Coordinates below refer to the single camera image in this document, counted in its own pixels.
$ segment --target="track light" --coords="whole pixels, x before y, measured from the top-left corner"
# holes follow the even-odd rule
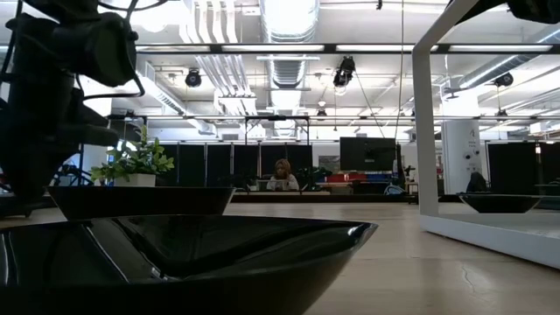
[[[356,64],[352,56],[345,56],[332,82],[336,88],[343,88],[352,80],[352,73],[356,71]]]

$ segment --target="television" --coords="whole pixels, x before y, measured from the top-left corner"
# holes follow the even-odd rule
[[[392,172],[396,159],[394,138],[341,137],[342,171]]]

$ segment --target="floor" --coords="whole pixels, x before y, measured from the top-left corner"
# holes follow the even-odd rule
[[[456,204],[447,211],[470,209]],[[379,224],[306,315],[560,313],[560,271],[424,232],[415,205],[232,204],[226,214]],[[48,209],[0,220],[0,228],[63,220]]]

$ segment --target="person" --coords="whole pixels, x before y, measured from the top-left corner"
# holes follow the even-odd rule
[[[267,190],[271,191],[290,191],[299,190],[298,180],[291,174],[290,162],[282,158],[276,161],[274,176],[266,185]]]

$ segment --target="black bowl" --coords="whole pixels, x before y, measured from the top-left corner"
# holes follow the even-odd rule
[[[541,200],[539,196],[460,194],[464,203],[481,214],[525,214]]]
[[[0,230],[14,313],[303,314],[373,223],[141,216]]]
[[[48,187],[68,220],[151,214],[222,215],[234,188]]]

